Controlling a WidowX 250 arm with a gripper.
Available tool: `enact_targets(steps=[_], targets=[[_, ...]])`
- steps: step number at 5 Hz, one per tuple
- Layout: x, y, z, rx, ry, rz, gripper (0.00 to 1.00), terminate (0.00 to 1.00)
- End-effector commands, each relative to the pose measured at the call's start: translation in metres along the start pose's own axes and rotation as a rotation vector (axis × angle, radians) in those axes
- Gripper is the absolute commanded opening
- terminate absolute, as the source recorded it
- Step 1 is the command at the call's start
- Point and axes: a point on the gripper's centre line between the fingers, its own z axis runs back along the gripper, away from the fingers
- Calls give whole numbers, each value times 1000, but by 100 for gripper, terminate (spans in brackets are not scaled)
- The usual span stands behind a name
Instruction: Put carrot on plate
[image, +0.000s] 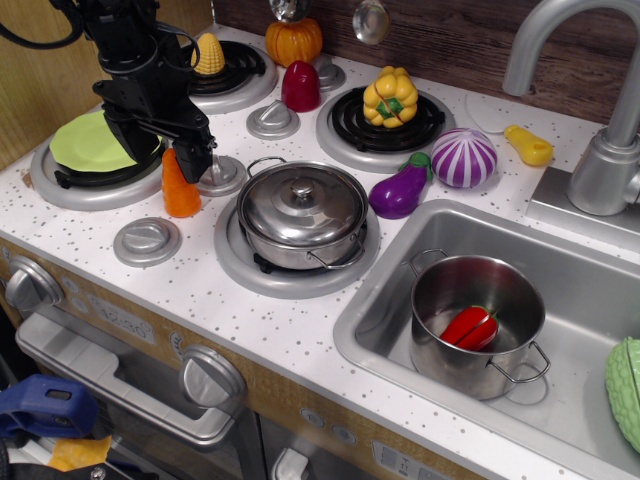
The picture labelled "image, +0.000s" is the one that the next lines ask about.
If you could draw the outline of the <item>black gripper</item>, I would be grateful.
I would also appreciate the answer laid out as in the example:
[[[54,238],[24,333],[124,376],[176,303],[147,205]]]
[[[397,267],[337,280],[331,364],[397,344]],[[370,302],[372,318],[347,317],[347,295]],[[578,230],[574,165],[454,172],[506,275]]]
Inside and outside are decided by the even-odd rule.
[[[107,108],[111,133],[132,160],[147,162],[160,146],[155,134],[166,136],[185,181],[198,183],[213,164],[216,142],[208,119],[189,98],[192,67],[181,34],[124,29],[95,35],[99,64],[110,79],[94,92]]]

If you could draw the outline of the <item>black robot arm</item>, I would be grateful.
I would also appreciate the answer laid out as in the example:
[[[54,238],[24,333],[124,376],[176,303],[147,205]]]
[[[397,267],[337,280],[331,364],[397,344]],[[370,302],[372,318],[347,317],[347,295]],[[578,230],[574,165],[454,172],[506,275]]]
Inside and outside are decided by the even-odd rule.
[[[109,76],[93,91],[106,123],[136,161],[146,159],[162,137],[171,141],[185,181],[196,184],[213,164],[215,138],[208,117],[192,102],[191,58],[183,31],[156,19],[155,1],[65,1],[72,19],[98,50]]]

